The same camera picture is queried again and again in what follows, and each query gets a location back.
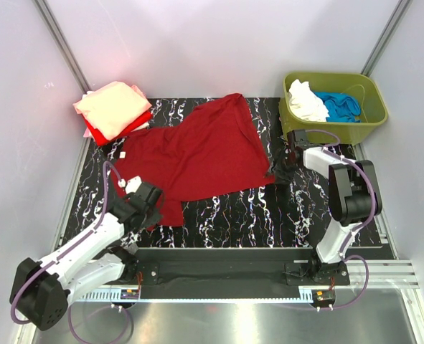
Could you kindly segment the dark red t-shirt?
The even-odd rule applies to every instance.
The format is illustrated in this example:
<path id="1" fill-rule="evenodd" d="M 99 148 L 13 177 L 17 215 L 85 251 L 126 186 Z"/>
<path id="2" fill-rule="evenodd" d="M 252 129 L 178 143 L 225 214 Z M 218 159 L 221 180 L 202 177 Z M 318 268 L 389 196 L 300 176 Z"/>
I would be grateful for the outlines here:
<path id="1" fill-rule="evenodd" d="M 174 127 L 139 130 L 126 138 L 121 177 L 140 176 L 164 192 L 162 226 L 182 226 L 182 204 L 274 183 L 270 162 L 238 93 L 206 102 Z"/>

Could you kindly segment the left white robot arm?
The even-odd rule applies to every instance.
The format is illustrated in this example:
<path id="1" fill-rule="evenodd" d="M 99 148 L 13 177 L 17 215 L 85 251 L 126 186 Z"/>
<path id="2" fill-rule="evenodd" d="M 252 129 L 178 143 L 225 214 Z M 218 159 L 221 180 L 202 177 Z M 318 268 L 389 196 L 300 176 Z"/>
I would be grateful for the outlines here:
<path id="1" fill-rule="evenodd" d="M 164 193 L 139 177 L 127 183 L 125 192 L 68 243 L 41 259 L 27 257 L 19 263 L 9 297 L 14 323 L 49 330 L 94 289 L 136 278 L 136 249 L 116 243 L 160 222 Z"/>

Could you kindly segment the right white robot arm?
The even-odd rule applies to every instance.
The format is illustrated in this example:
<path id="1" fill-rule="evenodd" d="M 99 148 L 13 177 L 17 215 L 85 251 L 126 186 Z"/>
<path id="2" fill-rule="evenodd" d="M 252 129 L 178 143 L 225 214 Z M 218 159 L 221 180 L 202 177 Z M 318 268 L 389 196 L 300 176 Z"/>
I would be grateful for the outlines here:
<path id="1" fill-rule="evenodd" d="M 268 172 L 276 183 L 291 182 L 305 168 L 328 181 L 331 221 L 306 263 L 286 265 L 288 285 L 345 285 L 349 281 L 346 253 L 356 235 L 382 211 L 374 165 L 333 153 L 331 145 L 308 140 L 307 130 L 292 130 Z"/>

